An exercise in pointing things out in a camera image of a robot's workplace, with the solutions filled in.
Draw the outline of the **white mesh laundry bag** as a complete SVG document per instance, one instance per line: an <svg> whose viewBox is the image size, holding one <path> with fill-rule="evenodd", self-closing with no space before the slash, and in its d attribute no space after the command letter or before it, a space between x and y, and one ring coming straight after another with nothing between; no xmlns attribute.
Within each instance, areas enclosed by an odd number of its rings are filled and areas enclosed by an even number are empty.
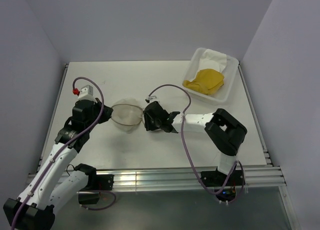
<svg viewBox="0 0 320 230"><path fill-rule="evenodd" d="M116 101L112 107L111 120L121 131L132 133L143 121L143 107L135 98L123 98Z"/></svg>

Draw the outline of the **yellow bra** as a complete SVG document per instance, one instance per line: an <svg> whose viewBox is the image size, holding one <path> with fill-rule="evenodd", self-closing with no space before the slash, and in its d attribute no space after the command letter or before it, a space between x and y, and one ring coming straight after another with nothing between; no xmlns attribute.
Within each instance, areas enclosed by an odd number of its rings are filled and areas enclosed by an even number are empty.
<svg viewBox="0 0 320 230"><path fill-rule="evenodd" d="M203 95L213 95L224 85L224 75L214 69L200 70L194 80L184 80L182 85Z"/></svg>

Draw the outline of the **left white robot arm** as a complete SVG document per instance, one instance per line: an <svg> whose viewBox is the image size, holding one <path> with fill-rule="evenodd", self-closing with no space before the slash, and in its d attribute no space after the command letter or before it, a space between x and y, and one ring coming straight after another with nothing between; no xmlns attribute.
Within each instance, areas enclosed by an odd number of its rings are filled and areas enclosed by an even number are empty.
<svg viewBox="0 0 320 230"><path fill-rule="evenodd" d="M80 163L70 176L58 183L70 162L81 151L97 124L107 122L113 109L99 99L78 100L72 115L58 132L54 145L36 176L16 198L8 198L3 210L11 228L49 230L59 209L78 191L98 191L95 167Z"/></svg>

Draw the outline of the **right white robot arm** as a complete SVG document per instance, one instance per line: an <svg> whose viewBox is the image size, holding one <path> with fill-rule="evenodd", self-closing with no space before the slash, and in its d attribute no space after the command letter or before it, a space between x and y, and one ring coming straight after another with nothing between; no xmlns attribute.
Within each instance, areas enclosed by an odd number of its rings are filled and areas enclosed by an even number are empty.
<svg viewBox="0 0 320 230"><path fill-rule="evenodd" d="M183 114L179 111L169 113L158 101L154 101L144 109L143 117L147 131L207 134L220 151L220 158L215 171L201 173L203 183L207 187L240 183L240 173L234 173L234 163L248 130L225 109L218 108L207 114Z"/></svg>

